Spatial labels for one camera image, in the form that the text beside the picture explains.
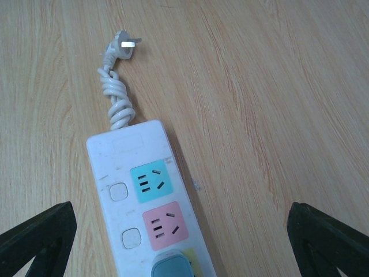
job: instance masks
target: power strip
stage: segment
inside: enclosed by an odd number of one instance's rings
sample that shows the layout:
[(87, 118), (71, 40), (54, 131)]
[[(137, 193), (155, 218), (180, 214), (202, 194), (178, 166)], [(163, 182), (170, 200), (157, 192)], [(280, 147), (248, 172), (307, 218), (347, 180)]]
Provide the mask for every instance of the power strip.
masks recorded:
[(158, 276), (158, 260), (179, 252), (195, 277), (216, 276), (160, 121), (92, 136), (87, 149), (119, 276)]

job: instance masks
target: teal plug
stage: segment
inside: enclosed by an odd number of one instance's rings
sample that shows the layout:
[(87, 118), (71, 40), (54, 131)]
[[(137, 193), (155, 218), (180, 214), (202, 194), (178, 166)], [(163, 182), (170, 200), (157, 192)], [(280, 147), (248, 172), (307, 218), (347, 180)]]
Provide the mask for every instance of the teal plug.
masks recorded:
[(194, 277), (190, 261), (179, 250), (170, 250), (154, 259), (151, 277)]

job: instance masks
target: white cord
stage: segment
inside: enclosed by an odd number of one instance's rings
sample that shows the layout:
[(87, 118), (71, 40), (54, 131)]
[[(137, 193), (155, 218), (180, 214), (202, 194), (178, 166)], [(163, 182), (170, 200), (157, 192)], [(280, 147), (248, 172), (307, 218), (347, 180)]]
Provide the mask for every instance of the white cord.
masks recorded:
[(97, 70), (101, 75), (100, 82), (103, 83), (103, 94), (110, 98), (112, 104), (108, 112), (111, 131), (127, 127), (135, 116), (132, 103), (127, 96), (127, 88), (123, 82), (119, 81), (117, 72), (113, 71), (112, 68), (117, 58), (129, 59), (135, 42), (140, 41), (140, 39), (130, 39), (126, 32), (119, 31), (116, 33), (115, 39), (106, 48), (103, 68)]
[(119, 81), (118, 74), (110, 70), (109, 66), (104, 66), (104, 69), (99, 68), (100, 82), (103, 83), (103, 94), (110, 98), (111, 108), (108, 116), (110, 118), (110, 130), (117, 130), (127, 127), (128, 123), (134, 118), (135, 111), (132, 108), (132, 103), (127, 96), (127, 89), (123, 82)]

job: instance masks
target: metal prong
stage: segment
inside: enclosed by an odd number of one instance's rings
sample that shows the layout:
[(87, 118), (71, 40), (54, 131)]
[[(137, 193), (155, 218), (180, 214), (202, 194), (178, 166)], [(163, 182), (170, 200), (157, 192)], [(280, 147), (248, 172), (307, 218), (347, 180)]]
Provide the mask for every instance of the metal prong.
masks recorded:
[(142, 39), (127, 39), (128, 42), (134, 42), (134, 43), (139, 43), (142, 41)]
[(122, 42), (121, 47), (122, 48), (132, 48), (132, 47), (135, 47), (135, 43), (134, 42)]

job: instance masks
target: power switch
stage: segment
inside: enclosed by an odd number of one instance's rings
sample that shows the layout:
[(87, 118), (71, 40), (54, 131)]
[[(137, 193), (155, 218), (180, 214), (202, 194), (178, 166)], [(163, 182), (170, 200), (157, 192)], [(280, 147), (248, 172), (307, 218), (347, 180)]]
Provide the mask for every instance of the power switch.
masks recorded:
[(123, 245), (127, 249), (135, 248), (141, 244), (141, 234), (136, 228), (124, 231), (122, 234)]
[(113, 201), (121, 201), (128, 196), (127, 186), (124, 183), (117, 183), (110, 187), (110, 196)]

